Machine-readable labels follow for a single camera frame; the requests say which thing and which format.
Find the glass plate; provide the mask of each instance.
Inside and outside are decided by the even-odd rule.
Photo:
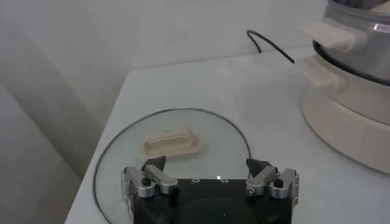
[[[148,115],[121,131],[109,143],[96,165],[93,196],[96,206],[112,224],[131,223],[121,197],[121,171],[140,168],[139,154],[147,133],[166,128],[191,127],[204,140],[196,154],[167,158],[164,173],[174,178],[246,179],[250,148],[240,130],[228,119],[201,109],[183,108]]]

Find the white appliance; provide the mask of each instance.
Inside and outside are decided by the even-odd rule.
[[[346,2],[329,0],[324,20],[303,27],[317,52],[297,62],[314,84],[303,114],[332,147],[390,173],[390,14]]]

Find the white base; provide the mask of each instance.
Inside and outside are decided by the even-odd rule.
[[[303,114],[311,128],[336,150],[390,173],[390,126],[353,112],[317,89],[307,95]]]

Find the screw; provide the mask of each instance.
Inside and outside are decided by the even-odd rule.
[[[246,192],[246,195],[248,195],[248,196],[254,196],[255,195],[255,193],[256,193],[256,191],[255,191],[255,189],[254,188],[252,188],[252,187],[248,187],[246,190],[245,190],[245,192]]]
[[[142,178],[143,186],[150,186],[152,184],[152,180],[150,178]]]

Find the white handle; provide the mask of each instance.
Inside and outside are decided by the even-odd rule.
[[[324,91],[342,91],[347,86],[347,80],[335,73],[318,55],[296,61],[295,65],[305,73],[315,87]]]
[[[304,34],[329,49],[349,52],[361,49],[367,43],[367,35],[351,27],[346,27],[329,18],[300,28]]]

